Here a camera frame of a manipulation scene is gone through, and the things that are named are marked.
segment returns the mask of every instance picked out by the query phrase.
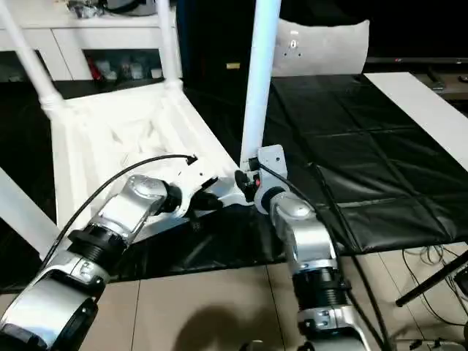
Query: beige floor tile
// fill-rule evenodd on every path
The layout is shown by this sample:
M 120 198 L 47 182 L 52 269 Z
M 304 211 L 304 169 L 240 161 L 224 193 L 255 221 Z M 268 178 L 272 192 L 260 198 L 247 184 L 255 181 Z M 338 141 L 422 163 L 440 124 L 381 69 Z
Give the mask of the beige floor tile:
M 421 338 L 415 321 L 408 308 L 398 308 L 394 305 L 395 299 L 399 296 L 399 291 L 391 280 L 382 260 L 378 254 L 370 254 L 360 258 L 366 275 L 369 278 L 371 287 L 376 295 L 382 314 L 387 324 L 390 336 L 397 338 Z M 359 278 L 358 272 L 350 258 L 343 259 L 345 276 L 351 281 L 352 290 L 358 302 L 364 309 L 366 315 L 377 328 L 377 318 L 369 303 L 366 291 Z M 295 348 L 303 343 L 303 337 L 297 329 L 296 314 L 298 310 L 297 301 L 294 295 L 293 284 L 290 278 L 287 265 L 269 265 L 268 272 L 271 279 L 271 286 L 278 310 L 279 322 L 282 328 L 283 339 L 287 350 Z M 368 341 L 373 350 L 377 349 L 377 344 L 371 337 L 369 331 L 361 323 L 368 336 Z
M 80 351 L 130 351 L 139 282 L 109 284 Z
M 283 350 L 264 266 L 141 282 L 133 351 L 236 351 L 253 339 Z
M 3 313 L 5 313 L 8 306 L 12 303 L 15 297 L 16 294 L 0 295 L 0 316 L 2 316 Z
M 467 245 L 453 244 L 448 246 L 448 248 L 457 254 L 461 254 L 467 249 Z M 442 267 L 442 263 L 438 265 L 427 265 L 423 263 L 420 259 L 420 256 L 418 255 L 421 249 L 411 249 L 407 251 L 409 252 L 408 254 L 405 254 L 407 263 L 418 278 L 419 282 L 429 278 Z M 410 291 L 415 286 L 415 283 L 413 282 L 410 273 L 404 264 L 401 251 L 385 252 L 381 253 L 380 255 L 391 276 L 393 277 L 393 280 L 396 283 L 400 293 L 403 295 Z M 450 254 L 445 254 L 445 257 L 447 258 L 447 261 L 453 259 L 453 256 Z M 432 287 L 426 293 L 426 297 L 432 308 L 442 318 L 445 318 L 451 322 L 463 324 L 468 320 L 468 317 L 464 310 L 460 307 L 456 296 L 449 289 L 445 282 L 441 282 L 435 287 Z M 457 340 L 463 337 L 462 327 L 450 326 L 441 323 L 431 314 L 431 312 L 428 311 L 426 308 L 426 303 L 422 298 L 416 298 L 415 300 L 409 302 L 407 306 L 425 338 L 436 339 L 440 337 L 444 339 Z

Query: black stand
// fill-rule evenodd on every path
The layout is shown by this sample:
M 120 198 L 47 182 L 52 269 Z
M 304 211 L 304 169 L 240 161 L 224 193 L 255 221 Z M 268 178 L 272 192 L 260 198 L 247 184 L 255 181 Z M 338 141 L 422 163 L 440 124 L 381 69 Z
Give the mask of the black stand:
M 468 250 L 463 254 L 458 256 L 452 262 L 448 263 L 444 268 L 435 273 L 433 276 L 427 278 L 424 282 L 419 284 L 413 290 L 407 294 L 401 296 L 397 301 L 395 301 L 398 307 L 402 307 L 410 302 L 412 299 L 417 298 L 419 295 L 424 294 L 427 290 L 431 289 L 434 285 L 441 282 L 445 277 L 450 273 L 459 269 L 463 264 L 468 262 Z

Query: black cloth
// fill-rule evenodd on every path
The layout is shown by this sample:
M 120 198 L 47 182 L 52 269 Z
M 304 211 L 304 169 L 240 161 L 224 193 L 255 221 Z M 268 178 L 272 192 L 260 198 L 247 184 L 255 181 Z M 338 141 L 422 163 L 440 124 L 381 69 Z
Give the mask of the black cloth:
M 100 91 L 90 83 L 80 82 L 60 83 L 58 89 L 66 98 Z M 187 89 L 186 94 L 227 152 L 238 161 L 244 91 L 233 86 L 230 94 L 224 91 L 222 97 L 193 89 Z M 17 104 L 12 108 L 10 98 L 19 96 L 24 105 L 31 104 L 30 130 L 46 133 L 44 128 L 37 128 L 39 121 L 47 125 L 47 119 L 31 89 L 16 91 L 12 96 L 5 91 L 4 95 L 7 96 L 3 103 L 10 106 L 10 118 L 4 121 L 17 121 L 15 114 L 22 107 Z M 24 148 L 23 155 L 37 159 L 29 173 L 16 172 L 15 180 L 24 184 L 21 177 L 31 181 L 31 174 L 40 174 L 42 168 L 47 168 L 43 172 L 49 176 L 34 184 L 49 192 L 42 200 L 35 200 L 41 207 L 53 203 L 50 154 L 37 152 L 36 144 L 21 144 L 21 133 L 26 131 L 20 127 L 12 130 L 16 140 L 10 136 L 10 143 L 1 144 L 2 155 L 13 147 Z M 38 143 L 50 142 L 48 137 L 41 140 Z M 341 245 L 343 254 L 468 239 L 468 173 L 364 76 L 273 79 L 264 145 L 277 143 L 285 151 L 288 178 L 307 193 L 329 230 L 350 242 L 347 247 Z M 2 156 L 1 160 L 0 166 L 5 168 L 5 158 Z M 25 191 L 31 195 L 32 189 Z M 48 215 L 53 218 L 50 209 Z M 120 262 L 115 280 L 284 259 L 281 242 L 268 218 L 252 207 L 233 205 L 202 217 L 200 222 L 201 225 L 181 225 L 132 245 Z M 9 237 L 22 241 L 18 235 Z M 23 264 L 37 265 L 37 257 L 27 251 L 30 246 L 23 241 L 22 245 L 23 248 L 2 246 L 1 261 L 6 264 L 15 255 Z M 17 286 L 29 279 L 27 274 L 19 274 Z M 8 284 L 0 279 L 0 286 L 7 288 Z

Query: black cable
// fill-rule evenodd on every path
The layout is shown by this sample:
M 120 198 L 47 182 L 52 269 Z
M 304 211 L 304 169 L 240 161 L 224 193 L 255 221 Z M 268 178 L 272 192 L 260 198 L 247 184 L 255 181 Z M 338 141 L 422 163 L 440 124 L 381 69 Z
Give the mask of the black cable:
M 288 185 L 289 188 L 291 188 L 297 196 L 301 197 L 302 200 L 306 201 L 307 203 L 309 203 L 309 205 L 312 208 L 314 208 L 314 206 L 312 205 L 311 200 L 307 197 L 307 195 L 302 190 L 300 190 L 296 185 L 291 183 L 291 181 L 288 181 L 285 177 L 283 177 L 282 175 L 276 173 L 274 170 L 271 170 L 270 168 L 266 167 L 265 165 L 263 165 L 261 163 L 259 163 L 259 167 L 262 168 L 263 170 L 266 170 L 272 176 L 277 177 L 280 181 L 282 181 L 283 183 Z
M 296 185 L 294 185 L 291 181 L 288 181 L 285 177 L 283 177 L 282 175 L 279 175 L 278 173 L 276 173 L 275 171 L 271 170 L 270 168 L 268 168 L 267 166 L 263 165 L 262 163 L 259 163 L 259 167 L 262 168 L 263 170 L 265 170 L 266 172 L 270 173 L 271 175 L 273 175 L 274 177 L 278 178 L 280 181 L 282 181 L 283 183 L 285 183 L 286 185 L 289 186 L 289 188 L 291 188 L 291 190 L 299 197 L 301 197 L 304 201 L 306 201 L 312 208 L 314 207 L 312 205 L 312 202 L 311 200 L 307 197 L 307 195 L 302 192 Z M 336 239 L 334 238 L 333 236 L 333 233 L 332 231 L 329 231 L 329 234 L 330 234 L 330 237 L 331 237 L 331 240 L 332 240 L 332 244 L 333 244 L 333 247 L 335 248 L 335 253 L 336 253 L 336 261 L 338 262 L 339 264 L 339 270 L 342 272 L 343 269 L 341 267 L 341 262 L 339 260 L 339 251 L 336 249 Z M 345 244 L 345 246 L 348 246 L 350 247 L 350 243 L 348 243 L 344 238 L 343 239 L 343 242 Z M 369 284 L 369 281 L 367 280 L 367 277 L 364 273 L 364 270 L 362 269 L 361 267 L 361 264 L 359 263 L 358 259 L 355 257 L 355 256 L 352 256 L 352 260 L 354 262 L 354 264 L 356 265 L 356 268 L 358 269 L 358 273 L 359 273 L 359 276 L 361 278 L 361 280 L 363 281 L 364 283 L 364 287 L 366 288 L 366 292 L 367 292 L 367 295 L 369 297 L 369 300 L 371 301 L 371 305 L 372 305 L 372 308 L 374 309 L 374 312 L 375 312 L 375 315 L 377 317 L 377 322 L 379 323 L 379 327 L 380 327 L 380 330 L 382 332 L 382 335 L 383 335 L 383 340 L 380 338 L 378 332 L 375 330 L 374 326 L 371 324 L 369 318 L 364 314 L 364 311 L 362 310 L 361 306 L 359 306 L 357 304 L 357 301 L 355 298 L 353 298 L 354 300 L 354 304 L 353 303 L 353 300 L 351 300 L 351 303 L 354 305 L 354 307 L 356 308 L 356 311 L 359 313 L 359 315 L 361 316 L 361 318 L 363 319 L 364 323 L 366 324 L 367 328 L 369 329 L 369 331 L 371 332 L 372 336 L 375 338 L 376 342 L 378 343 L 378 345 L 380 346 L 381 350 L 382 351 L 391 351 L 392 350 L 392 347 L 391 347 L 391 342 L 390 342 L 390 337 L 388 335 L 388 329 L 385 325 L 385 322 L 383 320 L 383 316 L 382 316 L 382 312 L 380 311 L 380 308 L 378 306 L 378 303 L 377 303 L 377 299 L 375 298 L 375 295 L 374 293 L 372 292 L 372 289 L 371 289 L 371 286 Z
M 369 300 L 371 301 L 372 308 L 374 309 L 375 316 L 377 317 L 377 323 L 379 324 L 380 331 L 382 333 L 384 345 L 386 346 L 387 350 L 391 351 L 392 346 L 390 342 L 390 336 L 388 335 L 388 329 L 385 325 L 385 321 L 383 320 L 382 312 L 380 311 L 377 299 L 375 298 L 374 292 L 372 291 L 371 285 L 369 284 L 369 280 L 367 279 L 367 276 L 364 273 L 364 270 L 361 264 L 359 263 L 358 258 L 356 256 L 351 256 L 351 259 L 354 262 L 356 268 L 358 269 L 359 276 L 361 277 L 361 280 L 364 283 L 364 288 L 366 289 Z
M 48 253 L 45 255 L 45 259 L 42 261 L 39 271 L 43 270 L 44 267 L 48 264 L 50 258 L 52 257 L 53 253 L 57 250 L 57 247 L 59 247 L 59 244 L 61 243 L 65 234 L 67 234 L 67 231 L 72 226 L 73 222 L 78 218 L 78 216 L 80 216 L 81 212 L 83 212 L 86 206 L 88 206 L 97 197 L 97 195 L 99 195 L 102 192 L 102 190 L 104 190 L 109 184 L 111 184 L 117 178 L 121 177 L 123 174 L 129 172 L 130 170 L 134 170 L 135 168 L 139 166 L 146 165 L 147 163 L 159 161 L 162 159 L 187 159 L 190 162 L 193 162 L 197 158 L 194 156 L 179 155 L 179 154 L 151 157 L 150 159 L 144 159 L 143 161 L 137 162 L 127 168 L 124 168 L 120 172 L 110 177 L 108 180 L 106 180 L 106 182 L 104 182 L 103 185 L 97 188 L 97 190 L 81 205 L 81 207 L 79 207 L 79 209 L 73 214 L 73 216 L 65 224 L 64 228 L 58 234 L 57 238 L 55 239 L 52 246 L 50 247 Z
M 380 335 L 378 334 L 378 332 L 376 331 L 376 329 L 372 325 L 369 318 L 366 316 L 366 313 L 364 312 L 364 310 L 359 305 L 358 301 L 356 300 L 356 297 L 354 296 L 354 294 L 352 294 L 352 291 L 349 290 L 347 292 L 347 295 L 348 295 L 348 298 L 351 301 L 352 305 L 354 306 L 354 308 L 356 309 L 358 314 L 361 316 L 361 319 L 364 321 L 364 324 L 367 326 L 367 328 L 371 332 L 371 334 L 374 337 L 376 343 L 379 345 L 380 349 L 385 350 L 385 345 L 384 345 L 382 339 L 380 338 Z
M 409 271 L 409 274 L 411 275 L 412 279 L 415 281 L 415 283 L 417 285 L 419 285 L 419 281 L 418 281 L 418 278 L 416 278 L 416 275 L 413 273 L 413 271 L 411 270 L 410 268 L 410 265 L 408 264 L 407 262 L 407 259 L 406 257 L 404 256 L 405 254 L 405 251 L 402 250 L 401 251 L 401 256 L 403 257 L 403 262 L 404 262 L 404 265 L 407 267 L 408 271 Z M 431 304 L 429 303 L 426 295 L 423 293 L 421 294 L 423 296 L 423 299 L 424 301 L 426 302 L 426 304 L 424 305 L 426 307 L 426 309 L 429 311 L 429 313 L 431 313 L 434 317 L 436 317 L 440 322 L 443 322 L 445 324 L 448 324 L 448 325 L 455 325 L 455 326 L 458 326 L 458 327 L 464 327 L 465 324 L 460 324 L 460 323 L 454 323 L 454 322 L 449 322 L 447 320 L 445 320 L 444 318 L 442 318 L 441 316 L 439 316 L 435 311 L 434 309 L 432 308 Z

